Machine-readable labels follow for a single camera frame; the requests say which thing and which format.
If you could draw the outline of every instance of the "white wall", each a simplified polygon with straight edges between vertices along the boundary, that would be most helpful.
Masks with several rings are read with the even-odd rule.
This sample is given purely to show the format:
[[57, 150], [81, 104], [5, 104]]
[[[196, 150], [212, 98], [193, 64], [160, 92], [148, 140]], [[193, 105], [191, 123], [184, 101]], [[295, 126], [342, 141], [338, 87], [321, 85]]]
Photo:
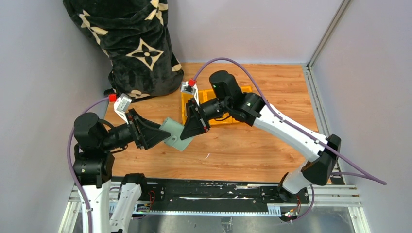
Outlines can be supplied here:
[[374, 233], [412, 228], [411, 11], [409, 0], [354, 0], [314, 67], [342, 153], [388, 182], [349, 179]]
[[168, 0], [182, 62], [305, 63], [342, 0]]
[[73, 185], [67, 138], [110, 63], [60, 0], [5, 1], [0, 21], [0, 232], [57, 232]]

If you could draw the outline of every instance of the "wooden tabletop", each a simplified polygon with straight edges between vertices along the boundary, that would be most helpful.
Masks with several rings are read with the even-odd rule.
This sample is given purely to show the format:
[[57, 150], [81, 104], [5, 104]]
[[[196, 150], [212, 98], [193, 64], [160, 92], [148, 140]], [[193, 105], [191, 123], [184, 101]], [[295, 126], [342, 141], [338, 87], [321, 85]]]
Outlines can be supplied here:
[[[184, 79], [193, 77], [200, 63], [183, 64]], [[317, 131], [316, 121], [301, 66], [245, 65], [266, 98], [278, 110], [303, 126]], [[209, 76], [218, 70], [233, 74], [239, 86], [252, 86], [237, 66], [211, 64], [199, 76], [200, 90], [211, 89]], [[168, 117], [182, 122], [180, 92], [131, 104], [142, 117], [162, 124]], [[105, 119], [117, 126], [122, 119], [108, 106]], [[212, 126], [197, 136], [183, 151], [161, 142], [149, 150], [134, 143], [115, 154], [113, 175], [144, 173], [146, 177], [187, 178], [232, 181], [278, 182], [286, 172], [300, 166], [305, 158], [275, 136], [246, 124]]]

